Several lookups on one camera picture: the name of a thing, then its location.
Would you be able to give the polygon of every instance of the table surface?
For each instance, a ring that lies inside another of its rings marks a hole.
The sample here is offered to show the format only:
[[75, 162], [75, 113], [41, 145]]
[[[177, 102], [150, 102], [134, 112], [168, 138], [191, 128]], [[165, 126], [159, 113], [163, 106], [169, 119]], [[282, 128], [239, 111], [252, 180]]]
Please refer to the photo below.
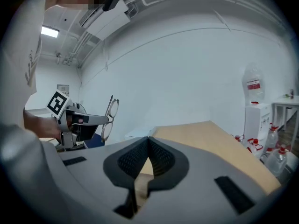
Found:
[[[278, 180], [252, 153], [211, 121], [157, 127], [153, 137], [200, 148], [220, 156], [255, 180], [266, 194], [280, 187]], [[153, 175], [149, 159], [141, 173]]]
[[279, 98], [273, 101], [274, 104], [279, 105], [299, 105], [299, 95], [294, 95], [294, 99], [288, 98]]
[[50, 141], [54, 140], [54, 138], [40, 138], [40, 140], [50, 142]]

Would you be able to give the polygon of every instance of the floor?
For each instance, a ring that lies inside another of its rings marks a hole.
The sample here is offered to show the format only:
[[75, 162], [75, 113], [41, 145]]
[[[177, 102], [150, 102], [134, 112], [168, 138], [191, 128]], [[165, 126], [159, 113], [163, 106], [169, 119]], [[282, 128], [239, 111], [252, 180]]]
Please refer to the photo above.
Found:
[[[296, 123], [296, 116], [298, 112], [296, 112], [292, 118], [286, 124], [286, 131], [280, 130], [278, 132], [278, 141], [281, 144], [286, 144], [287, 146], [291, 144], [291, 140], [294, 134], [295, 123]], [[292, 149], [292, 153], [299, 157], [299, 137], [297, 136], [294, 147]]]

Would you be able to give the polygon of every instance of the white plastic bottle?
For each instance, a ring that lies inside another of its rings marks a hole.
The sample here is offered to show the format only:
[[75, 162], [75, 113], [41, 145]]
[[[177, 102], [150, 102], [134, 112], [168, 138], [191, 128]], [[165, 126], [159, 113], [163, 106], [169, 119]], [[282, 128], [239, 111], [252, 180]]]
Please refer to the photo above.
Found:
[[278, 142], [277, 128], [278, 127], [274, 127], [273, 125], [271, 126], [271, 129], [269, 131], [268, 138], [266, 141], [266, 145], [263, 150], [264, 154], [266, 154], [266, 155], [271, 154], [271, 152], [275, 149], [275, 146]]
[[258, 139], [254, 139], [252, 143], [252, 154], [256, 158], [260, 158], [263, 154], [263, 146], [258, 143]]
[[262, 103], [265, 98], [265, 85], [263, 81], [263, 73], [255, 63], [246, 66], [242, 78], [246, 105], [252, 102]]
[[287, 162], [285, 145], [282, 145], [280, 149], [274, 150], [267, 158], [265, 166], [278, 177], [284, 170]]

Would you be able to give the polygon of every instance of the person's hand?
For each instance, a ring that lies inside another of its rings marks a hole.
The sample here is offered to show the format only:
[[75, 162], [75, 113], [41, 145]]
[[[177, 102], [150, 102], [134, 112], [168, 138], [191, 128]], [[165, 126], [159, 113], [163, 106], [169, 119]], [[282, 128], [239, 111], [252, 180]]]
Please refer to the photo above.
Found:
[[[60, 141], [61, 130], [59, 129], [56, 118], [38, 117], [26, 110], [24, 110], [23, 116], [25, 128], [33, 131], [39, 138], [55, 138]], [[71, 131], [71, 116], [67, 117], [67, 124]]]

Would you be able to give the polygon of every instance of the black mesh pad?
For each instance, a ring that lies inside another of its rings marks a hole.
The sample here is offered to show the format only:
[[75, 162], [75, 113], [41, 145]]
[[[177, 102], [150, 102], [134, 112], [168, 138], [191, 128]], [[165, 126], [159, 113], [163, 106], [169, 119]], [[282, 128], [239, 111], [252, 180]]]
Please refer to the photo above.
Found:
[[128, 218], [137, 211], [134, 181], [148, 157], [155, 177], [148, 184], [148, 195], [174, 188], [189, 170], [189, 161], [182, 152], [152, 137], [144, 137], [108, 156], [103, 165], [106, 176], [115, 186], [129, 190], [126, 203], [115, 211]]

